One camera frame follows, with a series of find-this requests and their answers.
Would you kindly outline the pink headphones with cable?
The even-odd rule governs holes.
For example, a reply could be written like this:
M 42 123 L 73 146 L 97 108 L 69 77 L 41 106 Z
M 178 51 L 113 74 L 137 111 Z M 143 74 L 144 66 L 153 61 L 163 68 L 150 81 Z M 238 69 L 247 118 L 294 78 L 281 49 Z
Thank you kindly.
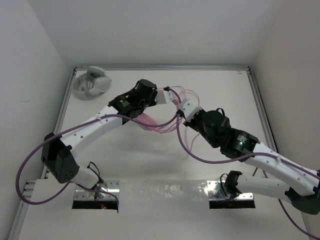
M 197 100 L 198 104 L 200 103 L 200 98 L 199 98 L 198 94 L 195 91 L 193 91 L 191 89 L 186 89 L 186 88 L 184 88 L 184 87 L 182 87 L 180 85 L 171 86 L 170 88 L 173 89 L 173 90 L 180 89 L 180 92 L 178 93 L 178 95 L 182 100 L 184 100 L 188 95 L 190 95 L 190 96 L 194 96 L 195 97 L 195 99 Z M 153 126 L 152 127 L 152 126 L 144 126 L 144 125 L 140 125 L 139 124 L 139 127 L 141 127 L 145 131 L 156 132 L 156 133 L 159 133 L 159 134 L 167 134 L 167 133 L 174 132 L 177 129 L 176 121 L 169 120 L 166 123 L 164 123 L 163 126 L 158 126 L 159 123 L 156 123 L 156 121 L 152 117 L 150 117 L 149 115 L 147 115 L 145 113 L 142 113 L 141 115 L 139 115 L 137 117 L 137 120 L 142 122 L 142 123 L 145 123 L 145 124 L 157 125 L 157 126 Z M 184 134 L 183 134 L 183 137 L 184 137 L 183 142 L 184 142 L 185 146 L 187 147 L 187 149 L 190 152 L 192 151 L 194 141 L 196 140 L 196 138 L 198 136 L 199 136 L 199 134 L 197 134 L 192 139 L 191 143 L 189 144 L 188 143 L 188 130 L 185 127 Z

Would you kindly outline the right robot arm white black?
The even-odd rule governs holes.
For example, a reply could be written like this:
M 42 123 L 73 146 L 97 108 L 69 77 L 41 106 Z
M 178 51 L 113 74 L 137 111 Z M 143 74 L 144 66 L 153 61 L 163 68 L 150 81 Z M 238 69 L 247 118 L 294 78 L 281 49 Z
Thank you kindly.
M 242 193 L 256 193 L 290 203 L 297 210 L 310 215 L 320 212 L 320 173 L 299 166 L 272 151 L 246 131 L 232 128 L 221 108 L 205 111 L 199 106 L 180 114 L 184 125 L 198 132 L 212 148 L 231 160 L 259 168 L 273 178 L 250 177 L 232 170 L 222 185 L 223 193 L 236 197 Z

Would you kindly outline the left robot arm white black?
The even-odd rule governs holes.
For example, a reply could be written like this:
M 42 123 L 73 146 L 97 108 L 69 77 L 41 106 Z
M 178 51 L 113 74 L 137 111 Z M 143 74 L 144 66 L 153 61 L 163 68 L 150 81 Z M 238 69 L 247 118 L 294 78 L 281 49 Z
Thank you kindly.
M 44 138 L 42 162 L 60 183 L 73 182 L 92 189 L 99 177 L 80 167 L 76 157 L 88 145 L 109 132 L 135 119 L 147 107 L 156 104 L 157 86 L 140 79 L 133 89 L 116 96 L 98 114 L 68 133 L 50 133 Z

